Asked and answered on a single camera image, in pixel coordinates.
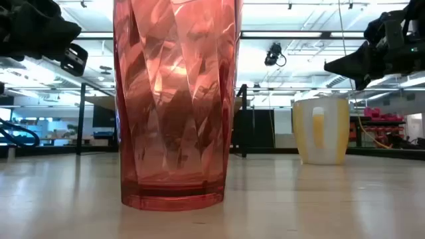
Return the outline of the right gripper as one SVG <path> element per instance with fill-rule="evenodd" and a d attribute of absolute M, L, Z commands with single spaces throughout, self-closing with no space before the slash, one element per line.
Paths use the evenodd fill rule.
<path fill-rule="evenodd" d="M 388 74 L 424 70 L 424 10 L 384 12 L 364 31 L 354 53 L 324 64 L 324 70 L 349 78 L 356 90 Z"/>

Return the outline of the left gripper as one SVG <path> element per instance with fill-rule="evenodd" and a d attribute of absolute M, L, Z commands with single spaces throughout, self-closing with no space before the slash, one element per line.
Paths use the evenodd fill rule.
<path fill-rule="evenodd" d="M 41 12 L 46 22 L 35 34 L 32 29 Z M 73 76 L 82 76 L 88 53 L 73 41 L 81 33 L 76 23 L 62 17 L 59 5 L 51 0 L 1 0 L 1 56 L 23 61 L 26 56 L 41 59 L 45 56 L 60 63 Z M 30 43 L 40 37 L 40 46 Z"/>

